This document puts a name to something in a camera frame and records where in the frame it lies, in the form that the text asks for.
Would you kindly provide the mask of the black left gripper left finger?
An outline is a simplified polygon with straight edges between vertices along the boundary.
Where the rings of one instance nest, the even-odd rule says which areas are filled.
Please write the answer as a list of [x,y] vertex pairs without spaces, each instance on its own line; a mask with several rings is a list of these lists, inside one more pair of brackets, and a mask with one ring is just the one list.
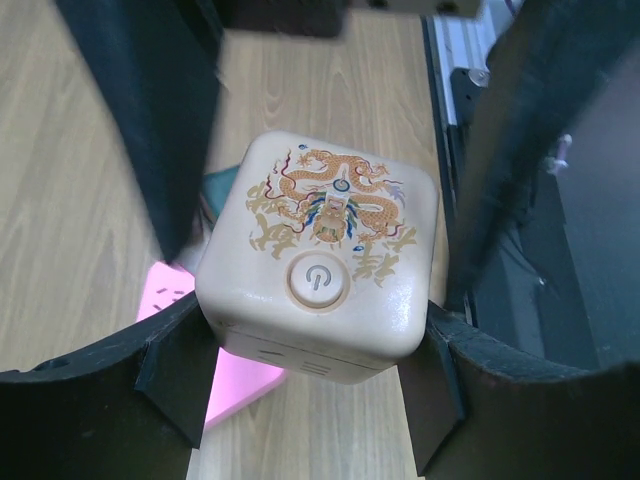
[[80,350],[2,372],[2,478],[185,478],[218,350],[189,293]]

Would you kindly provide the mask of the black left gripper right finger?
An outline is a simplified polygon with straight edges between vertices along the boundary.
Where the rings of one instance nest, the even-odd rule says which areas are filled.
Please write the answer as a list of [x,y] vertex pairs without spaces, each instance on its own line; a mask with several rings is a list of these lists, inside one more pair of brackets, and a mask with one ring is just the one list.
[[636,479],[639,365],[587,371],[514,349],[430,304],[398,365],[427,479]]

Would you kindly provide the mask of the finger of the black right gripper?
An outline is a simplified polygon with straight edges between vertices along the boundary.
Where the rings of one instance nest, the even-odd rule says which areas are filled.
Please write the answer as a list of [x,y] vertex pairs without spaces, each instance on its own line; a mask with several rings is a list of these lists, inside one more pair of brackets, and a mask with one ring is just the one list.
[[113,117],[162,257],[192,235],[217,110],[223,26],[211,1],[59,1]]
[[639,41],[636,1],[525,1],[474,112],[450,237],[445,305],[461,308],[558,137]]

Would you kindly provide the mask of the beige cube socket adapter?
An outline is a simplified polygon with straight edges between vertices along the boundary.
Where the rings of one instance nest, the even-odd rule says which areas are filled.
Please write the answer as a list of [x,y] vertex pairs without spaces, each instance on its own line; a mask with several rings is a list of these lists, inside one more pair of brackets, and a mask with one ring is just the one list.
[[201,310],[230,354],[363,382],[423,339],[438,204],[420,168],[264,133],[199,263]]

